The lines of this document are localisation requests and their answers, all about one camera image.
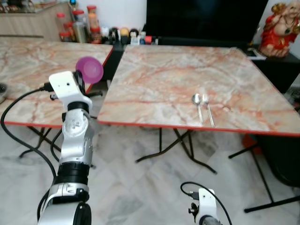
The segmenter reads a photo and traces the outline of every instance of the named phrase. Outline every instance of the jar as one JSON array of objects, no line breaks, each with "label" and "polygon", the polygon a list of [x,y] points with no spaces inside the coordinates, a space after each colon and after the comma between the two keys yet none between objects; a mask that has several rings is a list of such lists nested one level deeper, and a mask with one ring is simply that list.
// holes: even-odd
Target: jar
[{"label": "jar", "polygon": [[76,40],[79,43],[89,43],[90,34],[87,30],[87,24],[83,22],[75,22],[73,24],[74,33],[76,35]]},{"label": "jar", "polygon": [[60,40],[62,42],[72,42],[71,33],[70,32],[60,32]]},{"label": "jar", "polygon": [[67,30],[71,33],[72,42],[76,42],[76,36],[75,36],[74,29],[73,29],[73,24],[74,23],[75,22],[68,22],[67,23]]},{"label": "jar", "polygon": [[99,27],[98,19],[96,14],[90,13],[89,14],[89,22],[90,22],[90,27],[96,29]]},{"label": "jar", "polygon": [[64,13],[57,13],[56,14],[56,24],[57,24],[57,28],[59,33],[60,32],[66,32],[66,26],[65,24],[67,23],[67,18],[66,15]]},{"label": "jar", "polygon": [[88,9],[89,14],[96,13],[97,6],[87,6],[86,8]]},{"label": "jar", "polygon": [[76,22],[83,22],[83,23],[87,22],[87,19],[86,19],[86,16],[85,16],[83,10],[75,10],[75,11],[73,11],[73,15],[74,15]]},{"label": "jar", "polygon": [[92,39],[91,43],[92,44],[100,44],[101,43],[100,27],[91,28],[90,34],[91,34],[91,39]]}]

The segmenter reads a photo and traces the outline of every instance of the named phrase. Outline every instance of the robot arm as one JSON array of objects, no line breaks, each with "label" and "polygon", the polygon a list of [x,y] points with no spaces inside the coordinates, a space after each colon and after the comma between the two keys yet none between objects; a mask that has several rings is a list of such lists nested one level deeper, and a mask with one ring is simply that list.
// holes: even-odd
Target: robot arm
[{"label": "robot arm", "polygon": [[67,110],[62,126],[58,175],[49,190],[39,225],[90,225],[88,175],[92,160],[92,101],[84,94],[78,72],[65,71],[49,77],[50,84]]},{"label": "robot arm", "polygon": [[192,193],[191,198],[199,200],[199,206],[192,203],[191,208],[188,209],[197,225],[221,225],[217,216],[216,199],[210,192],[200,188],[198,193]]}]

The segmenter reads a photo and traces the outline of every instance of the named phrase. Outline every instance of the black television screen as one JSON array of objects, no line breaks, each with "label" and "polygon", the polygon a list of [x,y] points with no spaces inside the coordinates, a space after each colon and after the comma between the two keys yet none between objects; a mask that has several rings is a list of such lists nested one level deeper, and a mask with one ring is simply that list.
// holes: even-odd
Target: black television screen
[{"label": "black television screen", "polygon": [[250,42],[268,0],[147,0],[147,35]]}]

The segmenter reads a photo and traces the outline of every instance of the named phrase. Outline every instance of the silver fork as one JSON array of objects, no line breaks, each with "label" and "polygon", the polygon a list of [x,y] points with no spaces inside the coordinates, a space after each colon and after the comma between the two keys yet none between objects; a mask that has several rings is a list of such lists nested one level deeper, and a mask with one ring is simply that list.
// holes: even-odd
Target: silver fork
[{"label": "silver fork", "polygon": [[212,114],[211,114],[211,111],[210,111],[210,105],[209,105],[209,98],[208,98],[208,94],[203,94],[202,95],[202,101],[203,103],[206,105],[207,107],[207,111],[208,111],[208,116],[210,118],[210,123],[211,123],[211,126],[214,128],[215,127],[215,123],[214,123],[214,119],[212,118]]}]

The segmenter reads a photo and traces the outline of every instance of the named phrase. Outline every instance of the red figurine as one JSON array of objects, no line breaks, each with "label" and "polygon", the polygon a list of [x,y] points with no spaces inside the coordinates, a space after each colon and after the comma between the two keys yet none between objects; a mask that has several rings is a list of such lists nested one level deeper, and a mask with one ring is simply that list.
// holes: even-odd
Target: red figurine
[{"label": "red figurine", "polygon": [[278,3],[272,12],[274,14],[266,20],[259,50],[268,57],[285,57],[289,43],[300,33],[300,2]]}]

